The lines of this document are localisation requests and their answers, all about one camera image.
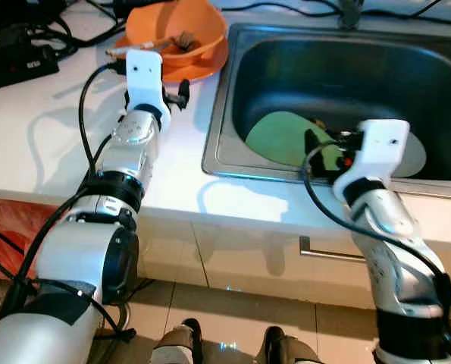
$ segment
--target drawer handle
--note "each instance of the drawer handle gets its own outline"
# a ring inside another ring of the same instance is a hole
[[[365,258],[363,258],[363,256],[354,256],[353,254],[331,253],[311,249],[311,241],[309,237],[299,237],[299,254],[301,256],[316,256],[318,258],[328,258],[328,259],[346,260],[347,262],[365,263]]]

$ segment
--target red plastic bag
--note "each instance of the red plastic bag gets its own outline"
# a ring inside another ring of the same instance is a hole
[[[39,229],[55,210],[54,206],[0,199],[0,233],[26,252]],[[0,240],[0,263],[7,270],[15,274],[22,261],[23,256],[19,252]],[[35,276],[34,264],[35,261],[30,269],[30,277]]]

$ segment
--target stainless steel sink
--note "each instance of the stainless steel sink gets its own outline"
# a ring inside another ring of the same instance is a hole
[[[450,38],[235,24],[229,42],[205,172],[300,182],[298,168],[263,158],[244,143],[273,111],[319,119],[334,130],[369,118],[401,118],[428,159],[416,175],[395,179],[394,189],[451,196]]]

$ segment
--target orange bowl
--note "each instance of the orange bowl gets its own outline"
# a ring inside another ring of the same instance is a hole
[[[182,32],[193,34],[197,48],[192,51],[183,52],[175,45],[160,51],[163,64],[171,67],[197,62],[224,39],[226,31],[225,19],[207,0],[176,0],[135,8],[126,23],[126,38],[131,45],[179,36]]]

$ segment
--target faucet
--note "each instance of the faucet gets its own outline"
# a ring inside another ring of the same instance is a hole
[[[340,17],[340,29],[355,30],[359,26],[364,0],[339,0],[343,12]]]

